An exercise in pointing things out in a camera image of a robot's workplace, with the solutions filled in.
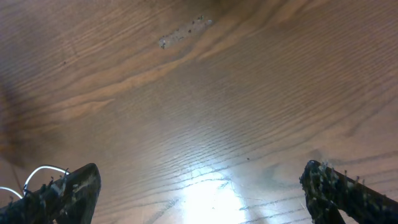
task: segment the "wooden surface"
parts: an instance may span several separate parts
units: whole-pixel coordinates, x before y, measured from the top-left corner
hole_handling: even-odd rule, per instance
[[[41,164],[95,162],[93,223],[311,223],[299,176],[316,159],[397,199],[397,10],[3,0],[1,150],[13,165],[2,161],[0,184],[17,186],[11,169],[23,183]],[[201,15],[210,26],[159,47]]]

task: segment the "cable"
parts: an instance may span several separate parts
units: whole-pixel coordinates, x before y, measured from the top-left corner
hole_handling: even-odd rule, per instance
[[[64,169],[61,169],[61,168],[58,168],[58,167],[55,167],[55,166],[50,166],[50,165],[39,166],[39,167],[36,168],[36,170],[34,170],[34,171],[28,176],[28,178],[26,179],[25,185],[24,185],[24,196],[26,195],[25,189],[27,189],[27,185],[29,184],[30,179],[33,177],[33,175],[34,175],[37,171],[39,171],[39,170],[41,170],[41,169],[52,169],[52,170],[59,171],[59,172],[65,174],[65,175],[69,175],[69,172],[68,172],[67,170],[64,170]],[[15,190],[9,189],[8,187],[0,187],[0,189],[9,190],[9,191],[11,191],[12,193],[16,194],[19,198],[22,198],[22,196],[21,196],[19,193],[17,193]]]
[[[16,194],[20,199],[22,199],[22,196],[18,192],[16,192],[15,190],[9,189],[8,187],[0,187],[0,189],[9,190],[12,193]]]

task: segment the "wooden table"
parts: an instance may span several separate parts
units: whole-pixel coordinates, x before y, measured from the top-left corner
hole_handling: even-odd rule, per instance
[[[316,159],[397,199],[397,10],[2,0],[0,184],[95,162],[93,223],[310,223],[299,176]]]

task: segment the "worn patch on wood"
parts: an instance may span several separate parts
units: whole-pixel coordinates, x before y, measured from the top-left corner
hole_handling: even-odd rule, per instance
[[[159,39],[159,47],[163,49],[169,48],[187,37],[203,32],[209,26],[211,26],[212,23],[212,20],[205,19],[204,16],[200,16],[188,24],[178,28],[171,34],[161,37]]]

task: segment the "wood grain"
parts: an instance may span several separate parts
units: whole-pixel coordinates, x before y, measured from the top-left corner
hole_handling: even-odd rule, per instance
[[[18,179],[95,162],[93,223],[311,223],[299,185],[310,159],[397,199],[397,9],[3,0],[3,125]],[[209,28],[159,47],[201,15]]]

